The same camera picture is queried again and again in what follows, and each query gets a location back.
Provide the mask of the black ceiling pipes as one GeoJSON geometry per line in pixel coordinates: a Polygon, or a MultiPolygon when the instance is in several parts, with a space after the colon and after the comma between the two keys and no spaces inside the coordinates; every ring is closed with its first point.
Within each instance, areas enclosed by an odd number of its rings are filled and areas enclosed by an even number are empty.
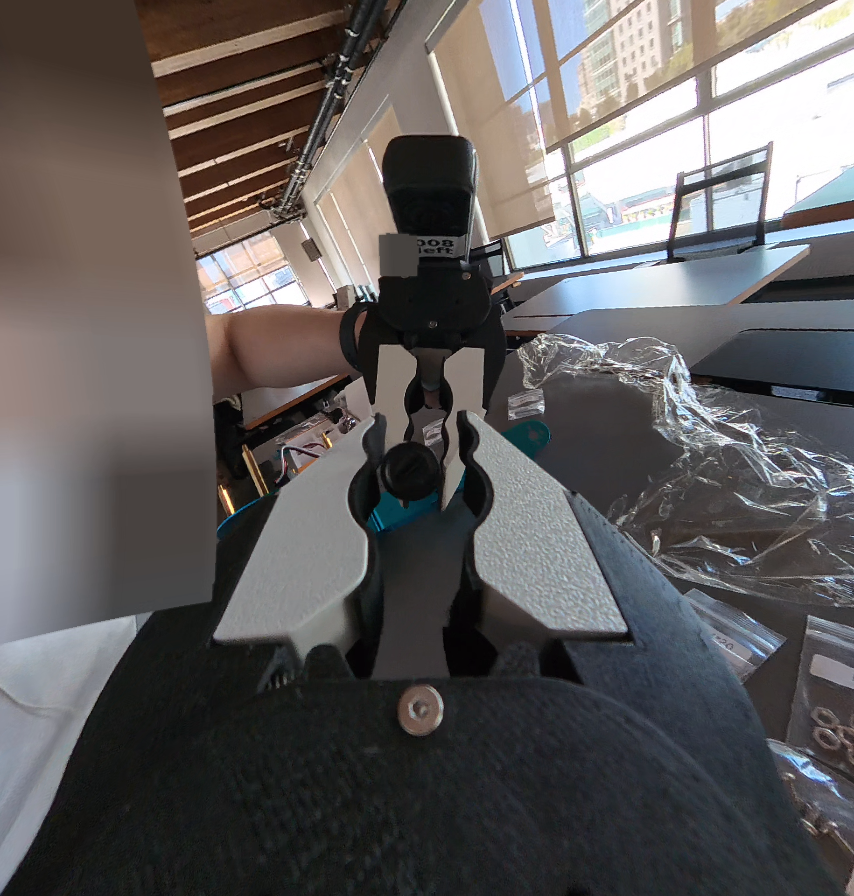
{"type": "Polygon", "coordinates": [[[327,83],[325,95],[309,129],[306,142],[295,163],[284,193],[269,210],[276,221],[284,221],[288,215],[294,214],[300,192],[313,168],[317,151],[327,138],[331,120],[343,106],[355,66],[373,36],[386,6],[386,1],[359,1],[355,4],[350,21],[344,31],[345,37],[336,58],[333,73],[327,83]]]}

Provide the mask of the clear bag of short screws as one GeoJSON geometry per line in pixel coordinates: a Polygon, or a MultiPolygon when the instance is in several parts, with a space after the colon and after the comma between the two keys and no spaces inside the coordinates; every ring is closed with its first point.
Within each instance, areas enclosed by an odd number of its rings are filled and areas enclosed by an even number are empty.
{"type": "Polygon", "coordinates": [[[854,865],[854,783],[789,745],[773,739],[768,744],[802,827],[848,880],[854,865]]]}

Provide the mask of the beige roller blind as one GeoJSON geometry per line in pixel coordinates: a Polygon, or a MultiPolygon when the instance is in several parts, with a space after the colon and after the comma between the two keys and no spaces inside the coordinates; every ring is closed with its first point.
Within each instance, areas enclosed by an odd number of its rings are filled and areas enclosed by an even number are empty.
{"type": "Polygon", "coordinates": [[[506,237],[553,221],[538,111],[527,84],[510,2],[469,2],[433,55],[458,133],[479,163],[487,234],[506,237]]]}

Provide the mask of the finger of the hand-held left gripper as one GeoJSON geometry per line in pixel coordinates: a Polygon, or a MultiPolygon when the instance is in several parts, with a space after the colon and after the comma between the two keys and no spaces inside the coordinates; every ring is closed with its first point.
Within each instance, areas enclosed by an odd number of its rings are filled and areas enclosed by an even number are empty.
{"type": "Polygon", "coordinates": [[[455,495],[465,464],[459,454],[456,415],[469,410],[484,418],[484,350],[462,348],[451,350],[427,349],[427,398],[431,407],[443,410],[441,427],[444,454],[442,456],[442,487],[440,506],[444,510],[455,495]]]}
{"type": "Polygon", "coordinates": [[[411,438],[412,413],[422,405],[418,359],[402,345],[381,345],[374,414],[385,424],[384,448],[391,449],[411,438]]]}

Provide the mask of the white table wood edge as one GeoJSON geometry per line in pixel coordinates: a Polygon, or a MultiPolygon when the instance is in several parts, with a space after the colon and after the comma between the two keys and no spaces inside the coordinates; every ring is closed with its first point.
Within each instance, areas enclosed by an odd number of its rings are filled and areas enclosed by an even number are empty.
{"type": "Polygon", "coordinates": [[[337,375],[290,388],[246,391],[241,395],[244,426],[247,430],[253,430],[325,389],[343,385],[348,379],[347,375],[337,375]]]}

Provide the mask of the clear bag of long screws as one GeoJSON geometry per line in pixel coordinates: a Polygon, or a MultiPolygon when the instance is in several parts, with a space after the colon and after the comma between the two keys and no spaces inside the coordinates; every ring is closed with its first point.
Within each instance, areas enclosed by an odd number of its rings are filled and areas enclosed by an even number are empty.
{"type": "Polygon", "coordinates": [[[745,683],[784,644],[785,637],[746,613],[693,588],[683,595],[735,676],[745,683]]]}

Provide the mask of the person in white shirt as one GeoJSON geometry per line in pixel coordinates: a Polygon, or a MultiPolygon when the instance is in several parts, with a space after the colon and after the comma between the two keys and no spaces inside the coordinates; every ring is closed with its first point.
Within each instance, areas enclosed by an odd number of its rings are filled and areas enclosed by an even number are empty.
{"type": "Polygon", "coordinates": [[[148,618],[0,644],[0,893],[51,807],[101,690],[148,618]]]}

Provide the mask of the large window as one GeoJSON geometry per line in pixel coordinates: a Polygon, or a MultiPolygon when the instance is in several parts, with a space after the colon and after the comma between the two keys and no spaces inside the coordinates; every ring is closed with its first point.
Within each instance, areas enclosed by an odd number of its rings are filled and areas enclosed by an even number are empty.
{"type": "Polygon", "coordinates": [[[504,238],[515,266],[665,239],[677,174],[772,142],[765,216],[854,165],[854,1],[831,2],[555,151],[554,220],[504,238]]]}

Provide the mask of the large clear plastic wrap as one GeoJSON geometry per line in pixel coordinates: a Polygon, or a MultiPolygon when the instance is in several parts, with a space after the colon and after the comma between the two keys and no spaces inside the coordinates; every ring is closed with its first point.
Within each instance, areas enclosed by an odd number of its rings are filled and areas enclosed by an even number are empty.
{"type": "Polygon", "coordinates": [[[614,377],[651,401],[677,449],[609,517],[667,575],[758,598],[854,608],[854,464],[769,422],[757,402],[690,383],[678,349],[652,337],[592,344],[545,333],[518,349],[528,389],[614,377]]]}

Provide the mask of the clear bag of large nuts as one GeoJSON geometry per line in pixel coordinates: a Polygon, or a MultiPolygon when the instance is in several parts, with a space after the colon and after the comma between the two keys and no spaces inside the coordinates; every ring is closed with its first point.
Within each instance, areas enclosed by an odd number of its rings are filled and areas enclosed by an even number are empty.
{"type": "Polygon", "coordinates": [[[808,616],[786,743],[854,778],[854,628],[808,616]]]}

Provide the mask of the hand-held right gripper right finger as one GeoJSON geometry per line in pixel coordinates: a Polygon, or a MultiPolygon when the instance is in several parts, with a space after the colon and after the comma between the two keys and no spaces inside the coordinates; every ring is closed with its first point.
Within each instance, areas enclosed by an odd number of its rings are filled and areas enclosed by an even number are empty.
{"type": "Polygon", "coordinates": [[[476,578],[477,631],[498,651],[626,636],[569,492],[474,412],[461,411],[458,428],[474,483],[466,570],[476,578]]]}

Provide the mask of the person's left forearm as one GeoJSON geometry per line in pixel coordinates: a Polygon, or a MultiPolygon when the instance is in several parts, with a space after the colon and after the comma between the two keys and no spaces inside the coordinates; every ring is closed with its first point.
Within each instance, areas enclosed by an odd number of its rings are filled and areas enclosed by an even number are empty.
{"type": "Polygon", "coordinates": [[[292,388],[354,375],[337,310],[267,306],[206,315],[213,402],[256,388],[292,388]]]}

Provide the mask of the blue toy robot arm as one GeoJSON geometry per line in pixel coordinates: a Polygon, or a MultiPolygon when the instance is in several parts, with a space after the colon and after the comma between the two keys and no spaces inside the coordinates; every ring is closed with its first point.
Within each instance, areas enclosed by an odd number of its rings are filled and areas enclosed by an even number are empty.
{"type": "MultiPolygon", "coordinates": [[[[538,420],[523,420],[503,433],[503,436],[532,460],[551,441],[550,430],[545,423],[538,420]]],[[[237,531],[242,521],[249,519],[252,510],[262,502],[262,498],[249,502],[220,523],[217,527],[218,540],[221,541],[232,532],[237,531]]],[[[371,513],[368,528],[377,534],[393,532],[432,512],[438,505],[438,497],[430,496],[420,501],[410,502],[407,507],[402,507],[398,499],[389,494],[383,494],[377,507],[371,513]]]]}

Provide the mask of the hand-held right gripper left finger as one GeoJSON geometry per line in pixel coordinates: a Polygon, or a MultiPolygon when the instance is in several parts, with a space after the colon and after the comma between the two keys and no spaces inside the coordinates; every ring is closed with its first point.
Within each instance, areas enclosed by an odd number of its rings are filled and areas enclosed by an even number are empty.
{"type": "Polygon", "coordinates": [[[291,644],[376,653],[383,623],[377,543],[367,522],[378,504],[386,422],[363,421],[285,487],[214,632],[220,644],[291,644]]]}

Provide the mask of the black frame chair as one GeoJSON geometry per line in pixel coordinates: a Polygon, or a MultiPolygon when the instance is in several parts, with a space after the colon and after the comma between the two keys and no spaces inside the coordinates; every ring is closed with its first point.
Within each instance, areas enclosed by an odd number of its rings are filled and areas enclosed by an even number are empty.
{"type": "Polygon", "coordinates": [[[766,241],[765,212],[773,142],[679,173],[667,263],[741,253],[766,241]]]}

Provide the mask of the black electric screwdriver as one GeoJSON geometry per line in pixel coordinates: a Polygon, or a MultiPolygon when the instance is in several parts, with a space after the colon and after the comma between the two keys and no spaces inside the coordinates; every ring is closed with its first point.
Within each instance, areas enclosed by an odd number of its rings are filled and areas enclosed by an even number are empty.
{"type": "Polygon", "coordinates": [[[384,455],[379,471],[388,493],[404,504],[430,497],[441,482],[435,454],[419,442],[394,445],[384,455]]]}

